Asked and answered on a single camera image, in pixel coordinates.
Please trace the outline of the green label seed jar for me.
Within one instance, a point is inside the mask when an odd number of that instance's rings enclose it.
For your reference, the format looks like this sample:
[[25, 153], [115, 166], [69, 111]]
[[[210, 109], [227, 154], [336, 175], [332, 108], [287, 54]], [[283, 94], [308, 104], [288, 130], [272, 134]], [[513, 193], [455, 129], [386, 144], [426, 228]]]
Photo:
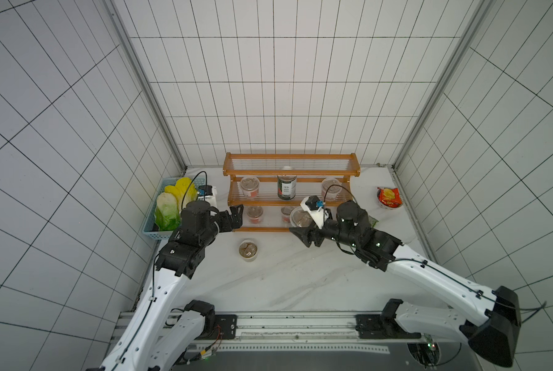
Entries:
[[290, 213], [291, 227], [309, 227], [313, 222], [312, 216], [302, 207], [296, 207]]

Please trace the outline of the yellow label seed jar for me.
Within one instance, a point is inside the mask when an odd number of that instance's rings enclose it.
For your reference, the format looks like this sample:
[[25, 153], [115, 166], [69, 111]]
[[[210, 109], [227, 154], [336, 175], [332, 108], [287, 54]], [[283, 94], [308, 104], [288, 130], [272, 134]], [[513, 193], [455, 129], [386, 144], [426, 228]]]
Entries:
[[252, 240], [242, 241], [238, 248], [240, 258], [246, 262], [254, 261], [258, 256], [258, 251], [259, 248], [256, 242]]

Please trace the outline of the dark green tin can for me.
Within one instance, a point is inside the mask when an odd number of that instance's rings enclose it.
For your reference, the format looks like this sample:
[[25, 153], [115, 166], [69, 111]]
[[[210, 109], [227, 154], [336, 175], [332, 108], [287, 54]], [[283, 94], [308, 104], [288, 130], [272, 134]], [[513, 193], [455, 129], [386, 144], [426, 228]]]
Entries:
[[296, 196], [297, 175], [292, 173], [277, 176], [277, 194], [280, 199], [290, 201]]

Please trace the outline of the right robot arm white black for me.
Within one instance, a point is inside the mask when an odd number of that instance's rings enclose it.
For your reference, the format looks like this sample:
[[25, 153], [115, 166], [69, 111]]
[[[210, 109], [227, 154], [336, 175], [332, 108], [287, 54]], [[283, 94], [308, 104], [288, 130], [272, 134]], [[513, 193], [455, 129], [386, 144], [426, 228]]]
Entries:
[[377, 338], [438, 336], [468, 345], [496, 366], [513, 366], [522, 324], [513, 290], [477, 284], [426, 259], [400, 239], [372, 227], [367, 211], [353, 200], [339, 205], [335, 214], [317, 196], [307, 196], [300, 207], [312, 222], [290, 232], [306, 247], [331, 240], [367, 266], [411, 281], [446, 304], [436, 309], [392, 298], [375, 320]]

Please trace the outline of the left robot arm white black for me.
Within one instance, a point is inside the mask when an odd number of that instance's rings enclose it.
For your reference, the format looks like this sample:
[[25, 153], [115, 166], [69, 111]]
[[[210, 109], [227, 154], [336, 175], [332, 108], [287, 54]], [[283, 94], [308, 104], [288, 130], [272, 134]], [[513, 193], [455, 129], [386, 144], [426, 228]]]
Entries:
[[137, 310], [120, 340], [103, 360], [101, 370], [169, 370], [199, 361], [202, 354], [186, 358], [188, 346], [200, 336], [220, 334], [215, 308], [204, 301], [191, 301], [167, 335], [165, 326], [173, 304], [196, 268], [205, 250], [220, 233], [242, 227], [242, 205], [220, 211], [202, 199], [181, 212], [181, 225], [154, 258], [151, 275]]

